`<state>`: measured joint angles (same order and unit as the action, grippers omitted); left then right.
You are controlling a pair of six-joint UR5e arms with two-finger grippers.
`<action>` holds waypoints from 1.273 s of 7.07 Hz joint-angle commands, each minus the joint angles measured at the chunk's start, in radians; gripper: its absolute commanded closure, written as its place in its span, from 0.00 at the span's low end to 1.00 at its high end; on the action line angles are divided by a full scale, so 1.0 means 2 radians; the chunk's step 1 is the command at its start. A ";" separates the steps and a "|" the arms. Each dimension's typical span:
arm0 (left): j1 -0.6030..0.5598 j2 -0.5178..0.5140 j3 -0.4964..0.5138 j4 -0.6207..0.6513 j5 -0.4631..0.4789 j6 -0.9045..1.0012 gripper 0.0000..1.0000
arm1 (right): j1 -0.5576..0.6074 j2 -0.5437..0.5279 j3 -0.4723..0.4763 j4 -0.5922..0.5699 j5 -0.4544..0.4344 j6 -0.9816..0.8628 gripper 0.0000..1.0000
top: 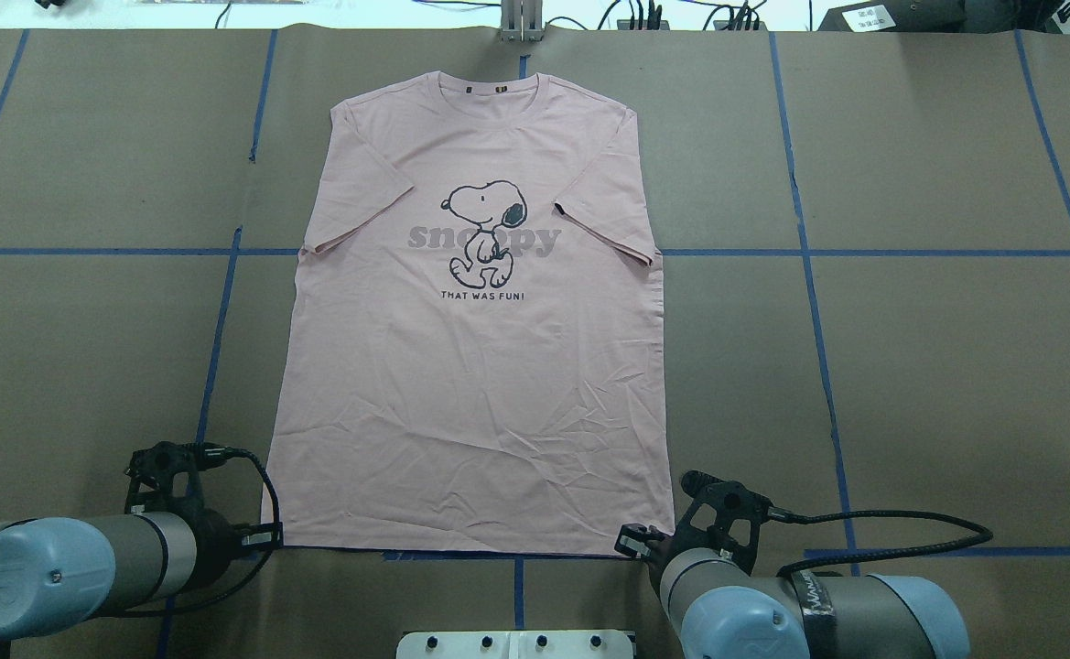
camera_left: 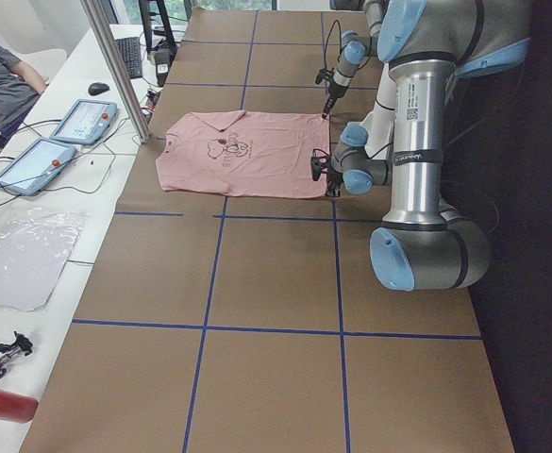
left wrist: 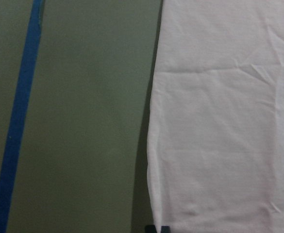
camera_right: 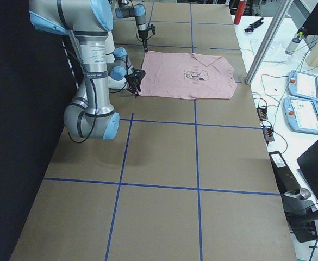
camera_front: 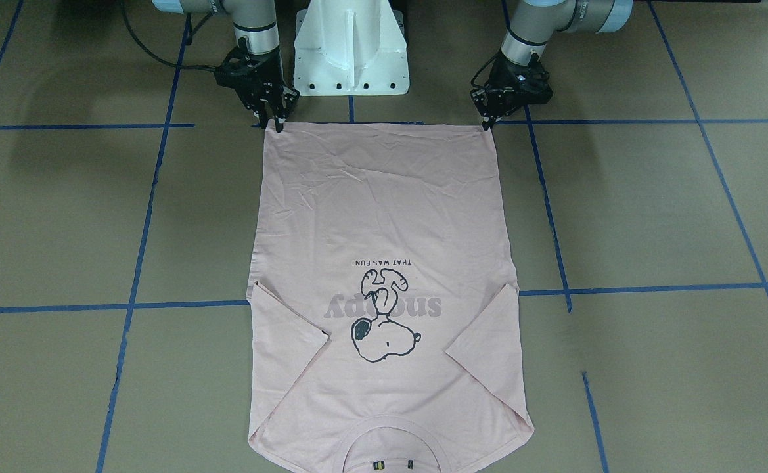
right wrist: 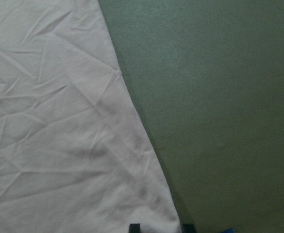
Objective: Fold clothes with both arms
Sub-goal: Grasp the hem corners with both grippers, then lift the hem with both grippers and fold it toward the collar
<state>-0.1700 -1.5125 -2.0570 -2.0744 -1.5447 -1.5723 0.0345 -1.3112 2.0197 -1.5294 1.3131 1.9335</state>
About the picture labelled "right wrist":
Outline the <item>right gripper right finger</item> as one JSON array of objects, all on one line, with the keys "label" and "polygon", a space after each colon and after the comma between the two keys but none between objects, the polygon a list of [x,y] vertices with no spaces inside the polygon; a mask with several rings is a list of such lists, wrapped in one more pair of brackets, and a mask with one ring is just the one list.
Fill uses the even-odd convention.
[{"label": "right gripper right finger", "polygon": [[183,224],[182,233],[195,233],[195,226],[193,224]]}]

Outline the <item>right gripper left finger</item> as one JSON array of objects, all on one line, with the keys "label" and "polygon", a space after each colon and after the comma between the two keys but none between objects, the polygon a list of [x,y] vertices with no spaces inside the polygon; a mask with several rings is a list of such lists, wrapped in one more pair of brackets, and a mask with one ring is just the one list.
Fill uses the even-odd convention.
[{"label": "right gripper left finger", "polygon": [[130,224],[129,233],[140,233],[140,224],[139,223]]}]

